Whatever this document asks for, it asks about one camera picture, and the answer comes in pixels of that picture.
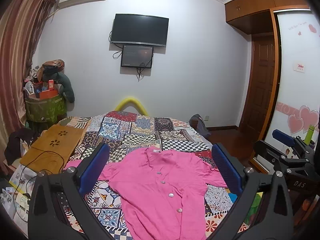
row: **sheer curtain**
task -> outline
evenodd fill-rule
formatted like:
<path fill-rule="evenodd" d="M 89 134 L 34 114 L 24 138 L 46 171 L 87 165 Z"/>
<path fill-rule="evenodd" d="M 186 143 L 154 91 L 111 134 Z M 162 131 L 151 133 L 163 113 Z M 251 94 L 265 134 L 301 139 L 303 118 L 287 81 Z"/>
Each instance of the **sheer curtain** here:
<path fill-rule="evenodd" d="M 0 166 L 8 136 L 26 121 L 22 88 L 55 0 L 13 0 L 0 19 Z"/>

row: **patchwork bedspread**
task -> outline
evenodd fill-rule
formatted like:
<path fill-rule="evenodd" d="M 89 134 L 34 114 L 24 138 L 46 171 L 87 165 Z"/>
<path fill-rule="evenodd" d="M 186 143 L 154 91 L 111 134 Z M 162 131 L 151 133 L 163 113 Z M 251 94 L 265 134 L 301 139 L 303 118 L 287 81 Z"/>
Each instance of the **patchwork bedspread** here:
<path fill-rule="evenodd" d="M 70 160 L 90 156 L 101 142 L 109 144 L 108 162 L 120 162 L 133 150 L 153 145 L 162 150 L 194 152 L 204 161 L 215 166 L 211 158 L 211 143 L 188 123 L 172 118 L 156 118 L 120 111 L 95 116 L 91 119 L 83 140 L 78 144 Z M 226 216 L 233 203 L 226 189 L 212 185 L 208 186 L 204 198 L 208 237 Z M 109 187 L 108 182 L 97 181 L 92 192 L 87 194 L 85 199 L 92 212 L 115 239 L 132 240 L 121 209 L 120 196 Z M 61 194 L 61 206 L 71 226 L 82 232 L 63 194 Z M 246 225 L 243 224 L 240 231 L 245 229 Z"/>

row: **black tv screen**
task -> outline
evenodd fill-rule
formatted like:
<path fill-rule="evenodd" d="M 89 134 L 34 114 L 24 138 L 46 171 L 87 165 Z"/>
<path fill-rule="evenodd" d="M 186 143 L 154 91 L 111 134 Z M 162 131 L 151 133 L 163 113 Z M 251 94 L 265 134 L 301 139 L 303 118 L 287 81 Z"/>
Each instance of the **black tv screen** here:
<path fill-rule="evenodd" d="M 153 47 L 124 45 L 121 67 L 151 68 Z"/>
<path fill-rule="evenodd" d="M 168 24 L 168 18 L 138 14 L 116 14 L 110 42 L 165 47 Z"/>

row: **small pink heart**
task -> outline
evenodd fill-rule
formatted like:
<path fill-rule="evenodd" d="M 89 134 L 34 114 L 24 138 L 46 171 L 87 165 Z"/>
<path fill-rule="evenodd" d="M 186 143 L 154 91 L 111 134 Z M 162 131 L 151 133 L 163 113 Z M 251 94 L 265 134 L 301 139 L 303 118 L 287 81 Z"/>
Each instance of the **small pink heart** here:
<path fill-rule="evenodd" d="M 319 122 L 319 113 L 316 110 L 310 111 L 309 107 L 301 106 L 299 117 L 303 120 L 303 132 L 308 131 L 309 126 L 316 126 Z"/>
<path fill-rule="evenodd" d="M 309 24 L 309 29 L 312 33 L 317 33 L 317 29 L 312 26 L 312 24 Z"/>
<path fill-rule="evenodd" d="M 294 134 L 303 129 L 303 120 L 301 118 L 296 118 L 294 114 L 290 114 L 288 116 L 288 126 L 290 129 L 290 133 Z"/>

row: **bolt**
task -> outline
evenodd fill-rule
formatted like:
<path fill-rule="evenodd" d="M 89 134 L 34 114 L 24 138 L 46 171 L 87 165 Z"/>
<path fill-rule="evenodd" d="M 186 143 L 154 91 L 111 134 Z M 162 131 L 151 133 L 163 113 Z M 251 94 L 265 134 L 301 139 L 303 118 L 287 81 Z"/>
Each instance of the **bolt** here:
<path fill-rule="evenodd" d="M 246 173 L 253 173 L 253 172 L 254 172 L 254 170 L 253 170 L 252 167 L 246 167 L 246 168 L 244 169 L 244 171 L 245 171 Z"/>
<path fill-rule="evenodd" d="M 42 176 L 45 175 L 45 173 L 46 173 L 45 170 L 39 171 L 39 172 L 38 172 L 38 176 L 39 176 L 39 177 L 42 177 Z"/>
<path fill-rule="evenodd" d="M 67 173 L 73 173 L 75 172 L 76 168 L 75 167 L 68 167 L 67 168 Z"/>
<path fill-rule="evenodd" d="M 278 177 L 282 177 L 282 176 L 283 176 L 283 174 L 282 174 L 281 171 L 276 171 L 276 175 L 277 175 Z"/>

